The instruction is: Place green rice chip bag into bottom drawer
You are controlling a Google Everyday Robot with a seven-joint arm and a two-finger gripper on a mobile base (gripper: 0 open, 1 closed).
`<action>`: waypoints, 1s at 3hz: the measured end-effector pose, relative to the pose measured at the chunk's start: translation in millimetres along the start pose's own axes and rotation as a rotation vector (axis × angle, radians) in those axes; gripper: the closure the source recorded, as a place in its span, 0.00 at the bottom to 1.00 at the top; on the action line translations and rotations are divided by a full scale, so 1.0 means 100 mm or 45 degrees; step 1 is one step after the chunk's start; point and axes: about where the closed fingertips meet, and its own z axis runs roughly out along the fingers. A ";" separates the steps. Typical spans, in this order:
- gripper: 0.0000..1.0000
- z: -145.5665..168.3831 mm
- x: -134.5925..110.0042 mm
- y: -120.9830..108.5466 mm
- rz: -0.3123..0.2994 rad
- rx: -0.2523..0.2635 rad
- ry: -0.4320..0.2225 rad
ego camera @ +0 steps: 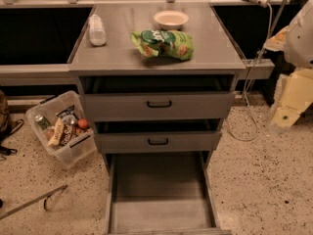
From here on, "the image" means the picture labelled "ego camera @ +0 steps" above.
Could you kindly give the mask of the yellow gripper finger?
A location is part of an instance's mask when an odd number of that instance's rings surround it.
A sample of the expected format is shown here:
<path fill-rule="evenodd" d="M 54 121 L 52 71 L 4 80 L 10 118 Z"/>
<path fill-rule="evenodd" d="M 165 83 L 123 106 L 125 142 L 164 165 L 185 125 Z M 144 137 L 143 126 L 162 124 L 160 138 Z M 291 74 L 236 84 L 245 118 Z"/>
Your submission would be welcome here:
<path fill-rule="evenodd" d="M 281 74 L 269 112 L 268 128 L 271 131 L 290 129 L 312 104 L 312 69 L 296 68 L 290 75 Z"/>

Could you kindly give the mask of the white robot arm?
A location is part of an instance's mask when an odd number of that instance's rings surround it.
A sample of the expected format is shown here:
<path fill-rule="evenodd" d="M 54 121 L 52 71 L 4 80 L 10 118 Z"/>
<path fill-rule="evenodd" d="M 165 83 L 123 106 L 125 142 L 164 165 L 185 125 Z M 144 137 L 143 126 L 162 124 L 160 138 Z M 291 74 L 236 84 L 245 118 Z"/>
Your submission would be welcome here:
<path fill-rule="evenodd" d="M 268 128 L 282 133 L 291 128 L 313 103 L 313 0 L 308 0 L 290 24 L 266 41 L 268 50 L 283 51 L 295 66 L 281 74 L 274 92 Z"/>

